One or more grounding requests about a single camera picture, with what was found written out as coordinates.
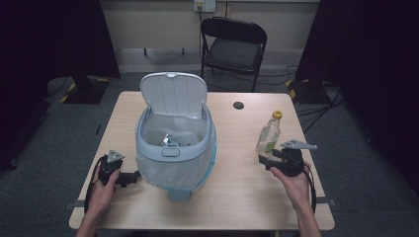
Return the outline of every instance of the electrical outlet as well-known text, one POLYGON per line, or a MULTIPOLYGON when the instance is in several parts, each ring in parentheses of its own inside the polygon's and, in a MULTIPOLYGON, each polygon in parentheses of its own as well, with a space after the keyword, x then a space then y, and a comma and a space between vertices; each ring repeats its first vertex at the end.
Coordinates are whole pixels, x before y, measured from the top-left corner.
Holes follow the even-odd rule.
POLYGON ((215 0, 194 0, 195 12, 215 12, 215 0))
POLYGON ((201 12, 203 12, 205 6, 206 6, 206 1, 205 0, 194 0, 194 11, 195 12, 200 12, 200 8, 201 8, 201 12))

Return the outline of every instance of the white trash can lid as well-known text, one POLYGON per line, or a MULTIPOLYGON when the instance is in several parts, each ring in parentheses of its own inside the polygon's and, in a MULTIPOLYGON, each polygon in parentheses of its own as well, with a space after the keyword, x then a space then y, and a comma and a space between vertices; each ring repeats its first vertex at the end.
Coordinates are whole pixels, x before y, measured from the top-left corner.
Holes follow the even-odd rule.
POLYGON ((160 72, 142 78, 140 90, 152 112, 165 116, 200 118, 207 103, 207 84, 199 76, 160 72))

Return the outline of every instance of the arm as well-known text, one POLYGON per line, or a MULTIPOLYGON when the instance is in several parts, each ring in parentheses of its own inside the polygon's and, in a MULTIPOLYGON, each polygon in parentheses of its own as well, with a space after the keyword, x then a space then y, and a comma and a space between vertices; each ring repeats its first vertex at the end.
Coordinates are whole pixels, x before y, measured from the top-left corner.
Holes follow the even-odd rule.
POLYGON ((76 237, 93 237, 95 236, 96 227, 98 226, 102 215, 108 209, 112 197, 114 196, 114 185, 120 176, 120 171, 112 173, 108 183, 104 186, 98 181, 98 171, 95 175, 95 184, 93 186, 92 196, 89 202, 89 209, 83 217, 81 225, 77 231, 76 237))
MULTIPOLYGON (((308 172, 310 165, 305 163, 305 171, 308 172)), ((287 177, 280 170, 273 167, 271 172, 284 185, 287 195, 290 198, 293 209, 298 219, 299 234, 301 237, 318 237, 321 236, 318 229, 317 221, 311 209, 309 200, 308 180, 305 174, 301 173, 296 177, 287 177)))

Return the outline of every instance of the black folding chair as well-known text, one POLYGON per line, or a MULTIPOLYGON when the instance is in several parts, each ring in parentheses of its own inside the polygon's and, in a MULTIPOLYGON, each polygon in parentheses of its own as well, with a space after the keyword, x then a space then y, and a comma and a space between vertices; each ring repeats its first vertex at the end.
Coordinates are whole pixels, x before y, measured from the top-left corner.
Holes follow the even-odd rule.
POLYGON ((211 17, 201 23, 203 53, 201 77, 205 67, 254 75, 255 91, 262 64, 267 35, 258 25, 228 18, 211 17), (214 38, 209 46, 210 37, 214 38))

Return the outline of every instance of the trash can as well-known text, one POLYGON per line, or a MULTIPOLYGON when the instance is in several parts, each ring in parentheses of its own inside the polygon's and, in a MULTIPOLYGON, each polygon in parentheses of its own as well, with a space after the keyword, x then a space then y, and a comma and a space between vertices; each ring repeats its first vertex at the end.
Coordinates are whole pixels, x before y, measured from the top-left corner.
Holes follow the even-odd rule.
POLYGON ((207 84, 193 74, 161 72, 142 78, 140 90, 147 108, 135 130, 138 171, 170 200, 189 200, 215 160, 207 84))

